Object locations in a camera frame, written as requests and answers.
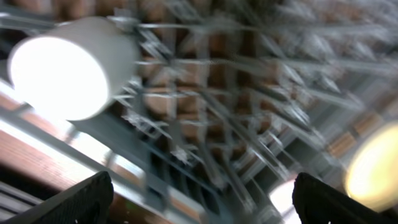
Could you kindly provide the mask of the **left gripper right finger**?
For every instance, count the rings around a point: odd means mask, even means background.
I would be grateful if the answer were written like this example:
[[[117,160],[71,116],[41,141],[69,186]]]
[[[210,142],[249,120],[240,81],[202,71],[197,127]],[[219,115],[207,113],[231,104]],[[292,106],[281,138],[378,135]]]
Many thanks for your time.
[[[333,187],[301,172],[294,182],[292,203],[302,224],[396,224]]]

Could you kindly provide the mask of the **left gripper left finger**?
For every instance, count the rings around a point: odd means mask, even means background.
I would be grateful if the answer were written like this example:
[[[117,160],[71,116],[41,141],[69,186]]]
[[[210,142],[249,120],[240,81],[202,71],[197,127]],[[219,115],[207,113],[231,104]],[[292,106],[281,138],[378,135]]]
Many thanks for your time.
[[[108,172],[101,171],[2,224],[104,224],[114,188]]]

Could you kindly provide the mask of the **white pink bowl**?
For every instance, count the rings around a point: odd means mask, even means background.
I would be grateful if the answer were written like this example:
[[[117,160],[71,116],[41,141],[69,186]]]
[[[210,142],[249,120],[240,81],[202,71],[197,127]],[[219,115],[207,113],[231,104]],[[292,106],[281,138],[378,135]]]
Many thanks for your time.
[[[90,119],[136,76],[135,40],[103,17],[85,17],[19,42],[7,61],[18,95],[69,121]]]

